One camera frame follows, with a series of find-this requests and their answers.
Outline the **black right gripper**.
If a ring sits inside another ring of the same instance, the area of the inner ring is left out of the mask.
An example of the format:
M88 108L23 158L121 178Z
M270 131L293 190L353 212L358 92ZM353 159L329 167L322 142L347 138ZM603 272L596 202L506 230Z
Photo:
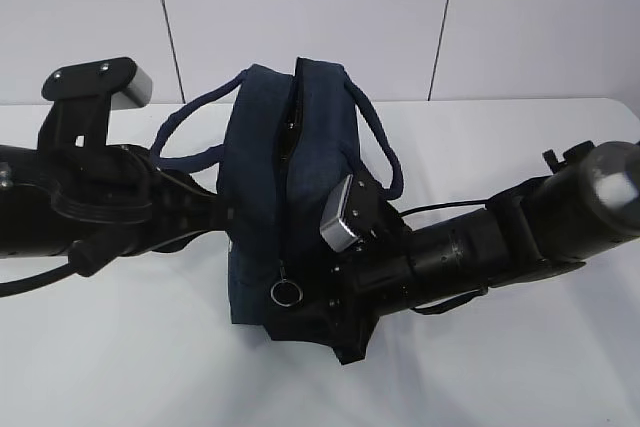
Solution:
M302 268L299 280L299 340L331 349L340 362L359 362L381 317L415 298L411 244L359 244L326 254Z

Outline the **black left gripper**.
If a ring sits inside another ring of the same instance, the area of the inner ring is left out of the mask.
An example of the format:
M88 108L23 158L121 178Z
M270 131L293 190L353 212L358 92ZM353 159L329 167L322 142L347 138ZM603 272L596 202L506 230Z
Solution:
M151 218L137 227L133 255L176 253L204 234L224 232L231 226L234 210L220 195L204 189L188 174L156 168L141 146L121 147L150 176Z

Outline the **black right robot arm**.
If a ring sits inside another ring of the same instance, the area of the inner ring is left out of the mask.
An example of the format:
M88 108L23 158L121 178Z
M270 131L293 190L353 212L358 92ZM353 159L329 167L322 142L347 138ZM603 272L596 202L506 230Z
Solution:
M440 315L490 290L574 271L639 236L639 147L584 142L544 153L549 174L473 203L472 211L421 229L349 176L335 216L333 266L317 281L298 339L362 360L378 320L410 310Z

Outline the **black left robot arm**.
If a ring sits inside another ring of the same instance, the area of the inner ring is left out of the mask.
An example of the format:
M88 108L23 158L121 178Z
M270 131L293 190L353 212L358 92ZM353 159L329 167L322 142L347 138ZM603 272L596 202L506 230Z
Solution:
M1 255L52 257L95 234L122 232L124 256L174 253L225 231L233 210L190 175L155 167L146 148L41 152L1 148Z

